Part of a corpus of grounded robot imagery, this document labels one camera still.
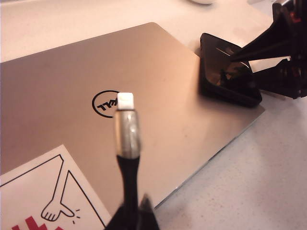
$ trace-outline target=paper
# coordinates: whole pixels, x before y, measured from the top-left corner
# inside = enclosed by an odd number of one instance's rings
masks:
[[[1,176],[2,230],[101,230],[110,215],[61,145]]]

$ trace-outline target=phone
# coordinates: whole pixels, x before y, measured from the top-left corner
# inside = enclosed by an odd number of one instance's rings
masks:
[[[254,107],[262,101],[248,61],[231,62],[241,47],[211,34],[201,35],[200,88],[206,95]]]

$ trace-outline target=dell logo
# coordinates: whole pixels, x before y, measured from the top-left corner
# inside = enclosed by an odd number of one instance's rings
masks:
[[[115,90],[106,90],[96,94],[92,100],[94,111],[103,117],[112,118],[117,108],[117,93]]]

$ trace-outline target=desk surface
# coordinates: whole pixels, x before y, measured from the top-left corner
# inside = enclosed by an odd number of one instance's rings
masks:
[[[243,46],[272,19],[245,0],[9,1],[1,5],[1,61],[146,22],[197,53],[203,32]],[[262,106],[252,127],[156,210],[161,229],[307,228],[307,100],[263,94]]]

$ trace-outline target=laptop lid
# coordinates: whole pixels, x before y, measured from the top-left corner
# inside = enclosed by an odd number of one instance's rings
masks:
[[[158,205],[263,111],[204,98],[200,59],[155,23],[1,64],[1,174],[64,144],[108,211],[122,201],[112,114],[132,92],[139,197]]]

